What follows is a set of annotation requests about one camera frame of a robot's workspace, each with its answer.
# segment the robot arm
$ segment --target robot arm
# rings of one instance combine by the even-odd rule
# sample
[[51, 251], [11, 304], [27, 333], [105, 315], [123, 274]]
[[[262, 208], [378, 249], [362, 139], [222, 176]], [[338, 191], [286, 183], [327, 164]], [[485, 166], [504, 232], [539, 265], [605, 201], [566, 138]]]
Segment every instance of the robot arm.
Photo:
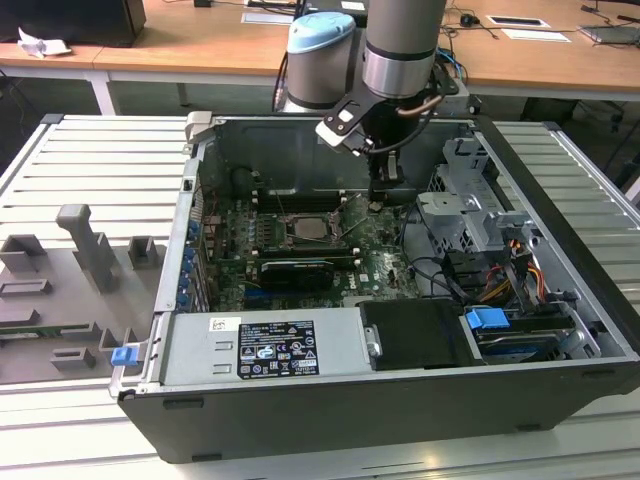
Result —
[[371, 0], [362, 81], [316, 128], [333, 148], [367, 157], [370, 197], [404, 181], [400, 149], [442, 100], [432, 68], [445, 6], [446, 0]]

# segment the black cable on desk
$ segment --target black cable on desk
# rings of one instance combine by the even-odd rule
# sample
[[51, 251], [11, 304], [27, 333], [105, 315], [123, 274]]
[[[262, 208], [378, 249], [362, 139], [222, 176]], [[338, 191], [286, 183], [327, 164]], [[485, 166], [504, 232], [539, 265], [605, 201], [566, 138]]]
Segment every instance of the black cable on desk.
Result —
[[629, 141], [629, 139], [631, 138], [631, 135], [633, 135], [633, 132], [635, 132], [636, 128], [638, 128], [638, 125], [640, 125], [640, 119], [638, 119], [638, 121], [636, 121], [636, 123], [633, 124], [633, 127], [631, 127], [631, 130], [629, 130], [629, 133], [627, 133], [627, 135], [622, 139], [622, 141], [616, 146], [615, 150], [609, 157], [609, 160], [607, 160], [607, 163], [604, 165], [604, 168], [602, 169], [604, 173], [607, 173], [607, 170], [609, 170], [609, 167], [611, 167], [611, 164], [613, 163], [615, 158], [618, 156], [618, 153], [620, 153], [620, 150], [622, 149], [622, 147], [624, 147], [625, 144]]
[[22, 90], [20, 90], [20, 88], [18, 88], [18, 85], [16, 84], [16, 82], [13, 81], [13, 79], [9, 76], [7, 76], [6, 73], [4, 73], [2, 70], [0, 70], [0, 74], [2, 74], [2, 76], [4, 78], [7, 79], [7, 81], [9, 82], [9, 84], [20, 94], [20, 96], [24, 99], [24, 102], [29, 105], [29, 108], [31, 108], [31, 110], [33, 110], [33, 112], [38, 116], [41, 117], [42, 115], [40, 114], [40, 112], [38, 111], [38, 109], [36, 107], [33, 106], [33, 103], [31, 103], [31, 101], [27, 98], [27, 96], [22, 92]]

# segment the blue plastic latch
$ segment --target blue plastic latch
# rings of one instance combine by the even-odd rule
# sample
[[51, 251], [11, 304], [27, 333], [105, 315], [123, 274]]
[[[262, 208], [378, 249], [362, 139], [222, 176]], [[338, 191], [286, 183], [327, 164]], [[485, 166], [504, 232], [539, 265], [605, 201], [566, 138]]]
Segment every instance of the blue plastic latch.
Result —
[[114, 367], [135, 367], [138, 365], [140, 347], [118, 347], [111, 354], [111, 365]]
[[472, 329], [476, 328], [508, 328], [509, 319], [501, 308], [474, 308], [466, 315]]

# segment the floor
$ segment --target floor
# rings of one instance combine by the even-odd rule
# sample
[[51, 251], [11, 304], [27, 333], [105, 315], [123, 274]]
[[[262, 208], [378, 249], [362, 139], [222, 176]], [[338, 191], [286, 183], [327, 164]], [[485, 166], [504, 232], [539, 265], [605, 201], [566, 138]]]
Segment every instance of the floor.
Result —
[[[15, 82], [20, 92], [11, 87], [0, 98], [0, 169], [13, 159], [26, 138], [45, 113], [98, 114], [93, 92], [80, 80], [24, 79]], [[186, 115], [192, 110], [213, 110], [217, 113], [269, 112], [270, 87], [238, 87], [222, 85], [189, 85], [192, 105], [180, 107], [175, 85], [161, 83], [116, 83], [116, 95], [125, 115]], [[525, 99], [482, 97], [482, 112], [495, 120], [517, 120]], [[624, 105], [624, 120], [619, 131], [612, 132], [612, 109], [601, 102], [580, 102], [573, 119], [563, 125], [565, 132], [602, 167], [616, 145], [640, 119], [640, 104]], [[554, 112], [549, 110], [549, 119]], [[621, 166], [640, 152], [640, 129], [620, 150], [608, 173], [614, 176]]]

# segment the warning label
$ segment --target warning label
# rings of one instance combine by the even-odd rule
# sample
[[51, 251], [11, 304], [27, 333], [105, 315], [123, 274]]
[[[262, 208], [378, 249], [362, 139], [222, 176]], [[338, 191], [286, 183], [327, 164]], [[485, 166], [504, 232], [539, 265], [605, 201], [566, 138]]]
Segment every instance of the warning label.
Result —
[[243, 380], [320, 373], [312, 321], [239, 327], [238, 376]]

